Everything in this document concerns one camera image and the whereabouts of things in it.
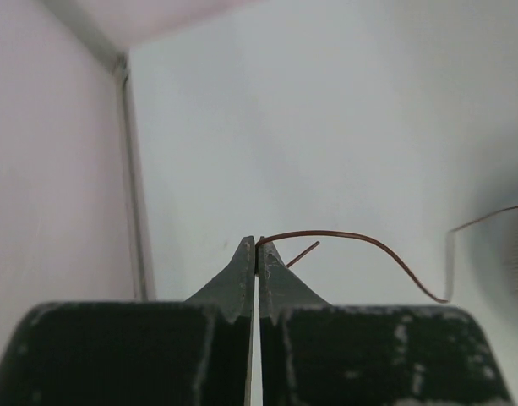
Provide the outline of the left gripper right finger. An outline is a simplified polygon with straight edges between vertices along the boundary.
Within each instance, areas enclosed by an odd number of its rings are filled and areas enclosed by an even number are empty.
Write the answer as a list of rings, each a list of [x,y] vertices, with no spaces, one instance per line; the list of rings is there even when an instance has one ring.
[[[266,405],[511,405],[478,323],[448,305],[336,306],[257,244]]]

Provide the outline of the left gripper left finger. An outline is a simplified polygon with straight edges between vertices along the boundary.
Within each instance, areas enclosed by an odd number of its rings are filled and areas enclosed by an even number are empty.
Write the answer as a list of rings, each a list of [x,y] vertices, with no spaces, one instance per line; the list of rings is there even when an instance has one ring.
[[[247,405],[254,239],[184,301],[46,302],[0,360],[0,405]]]

